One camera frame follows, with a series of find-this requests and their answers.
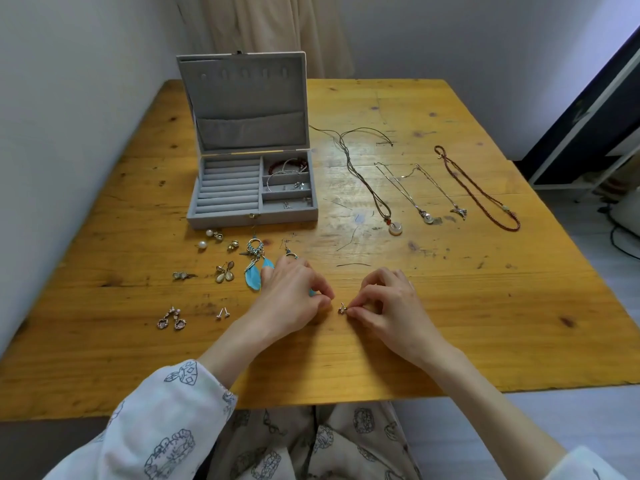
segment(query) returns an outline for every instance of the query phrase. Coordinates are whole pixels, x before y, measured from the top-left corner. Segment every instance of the jewelry box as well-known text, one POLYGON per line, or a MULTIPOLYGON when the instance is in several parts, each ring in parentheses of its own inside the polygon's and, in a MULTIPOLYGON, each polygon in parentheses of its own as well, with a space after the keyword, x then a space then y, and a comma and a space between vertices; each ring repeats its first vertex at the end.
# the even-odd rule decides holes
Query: jewelry box
POLYGON ((191 227, 316 221, 305 53, 177 60, 198 153, 191 227))

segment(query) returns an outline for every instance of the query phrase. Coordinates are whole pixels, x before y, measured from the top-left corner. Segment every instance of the sleeve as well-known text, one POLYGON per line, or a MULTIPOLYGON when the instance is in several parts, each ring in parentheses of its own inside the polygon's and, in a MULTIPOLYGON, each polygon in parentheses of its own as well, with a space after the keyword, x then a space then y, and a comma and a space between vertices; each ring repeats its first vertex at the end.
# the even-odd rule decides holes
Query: sleeve
POLYGON ((118 405, 100 435, 45 480, 193 478, 236 400, 195 360, 158 369, 118 405))
POLYGON ((587 447, 568 453, 545 480, 626 480, 606 461, 587 447))

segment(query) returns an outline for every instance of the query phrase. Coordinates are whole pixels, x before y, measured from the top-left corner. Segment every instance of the white wall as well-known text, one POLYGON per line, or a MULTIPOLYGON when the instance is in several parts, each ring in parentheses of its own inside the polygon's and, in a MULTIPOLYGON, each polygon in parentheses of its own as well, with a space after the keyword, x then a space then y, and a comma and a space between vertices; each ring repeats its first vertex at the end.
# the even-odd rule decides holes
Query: white wall
POLYGON ((445 79, 511 159, 640 24, 640 0, 339 3, 358 77, 445 79))
POLYGON ((0 0, 0 355, 188 51, 173 0, 0 0))

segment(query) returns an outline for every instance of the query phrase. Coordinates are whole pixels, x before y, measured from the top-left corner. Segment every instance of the blue feather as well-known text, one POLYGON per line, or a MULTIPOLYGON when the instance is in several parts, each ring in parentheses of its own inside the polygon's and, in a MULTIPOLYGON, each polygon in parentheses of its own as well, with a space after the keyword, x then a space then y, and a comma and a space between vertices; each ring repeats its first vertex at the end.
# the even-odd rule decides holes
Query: blue feather
POLYGON ((249 288, 260 290, 260 271, 258 271, 258 266, 251 266, 244 273, 244 281, 249 285, 249 288))

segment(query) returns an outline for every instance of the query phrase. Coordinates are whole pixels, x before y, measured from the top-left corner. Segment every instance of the wooden table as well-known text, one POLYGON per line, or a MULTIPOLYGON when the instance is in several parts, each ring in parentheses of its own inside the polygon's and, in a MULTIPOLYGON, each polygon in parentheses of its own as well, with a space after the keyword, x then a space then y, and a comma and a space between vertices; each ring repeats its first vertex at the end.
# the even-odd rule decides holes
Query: wooden table
MULTIPOLYGON (((266 255, 288 241, 332 283, 334 307, 261 354, 233 391, 239 407, 396 399, 441 394, 420 370, 337 313, 378 266, 400 267, 433 321, 502 391, 640 383, 640 332, 537 195, 441 80, 309 80, 310 122, 344 131, 354 165, 392 208, 391 236, 369 193, 345 168, 331 138, 312 130, 320 217, 259 226, 266 255), (517 233, 492 224, 446 173, 433 146, 522 220, 517 233), (469 210, 462 221, 418 175, 404 184, 442 224, 425 225, 373 167, 396 175, 419 162, 469 210)), ((250 228, 224 229, 199 253, 203 231, 186 211, 196 177, 193 126, 182 84, 169 81, 114 168, 91 214, 0 362, 0 420, 108 415, 149 373, 195 358, 255 295, 244 283, 250 228), (217 284, 233 259, 236 279, 217 284), (173 282, 172 272, 197 278, 173 282), (158 330, 170 306, 182 331, 158 330), (232 316, 216 321, 226 306, 232 316)), ((500 219, 499 209, 489 206, 500 219)))

